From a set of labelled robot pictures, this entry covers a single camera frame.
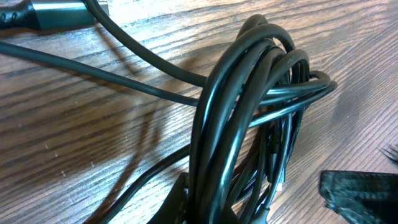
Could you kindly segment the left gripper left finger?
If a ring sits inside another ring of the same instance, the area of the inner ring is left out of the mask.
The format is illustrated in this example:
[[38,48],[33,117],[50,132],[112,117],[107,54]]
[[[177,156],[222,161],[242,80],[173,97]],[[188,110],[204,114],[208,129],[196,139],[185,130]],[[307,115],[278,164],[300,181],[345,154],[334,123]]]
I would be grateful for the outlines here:
[[212,171],[191,186],[192,179],[182,172],[171,191],[150,219],[150,223],[242,223],[226,201],[231,179],[230,171]]

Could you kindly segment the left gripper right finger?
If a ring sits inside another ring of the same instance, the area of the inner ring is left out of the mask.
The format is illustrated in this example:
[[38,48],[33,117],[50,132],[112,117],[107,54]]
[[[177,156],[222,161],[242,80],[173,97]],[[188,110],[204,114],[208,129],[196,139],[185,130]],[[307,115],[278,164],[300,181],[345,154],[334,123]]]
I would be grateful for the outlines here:
[[319,193],[348,223],[397,224],[397,174],[324,170]]

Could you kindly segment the black USB cable silver plug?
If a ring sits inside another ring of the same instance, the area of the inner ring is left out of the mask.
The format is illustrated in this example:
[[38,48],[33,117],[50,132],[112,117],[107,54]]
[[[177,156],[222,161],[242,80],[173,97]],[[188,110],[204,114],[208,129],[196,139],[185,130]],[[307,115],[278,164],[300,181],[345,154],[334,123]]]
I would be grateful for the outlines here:
[[[188,157],[192,187],[212,171],[230,171],[226,201],[232,205],[252,166],[257,166],[254,190],[242,219],[265,220],[269,206],[295,144],[311,87],[307,54],[296,49],[286,30],[259,14],[241,27],[236,40],[224,52],[208,77],[190,73],[135,41],[116,25],[96,1],[85,6],[99,23],[129,50],[159,70],[183,82],[200,86],[199,98],[187,98],[153,86],[85,65],[80,62],[2,43],[1,53],[74,70],[133,90],[196,108],[190,144],[169,155],[142,174],[99,218],[111,221],[133,195],[153,176]],[[234,166],[246,131],[258,127],[259,147],[252,163],[232,183]]]

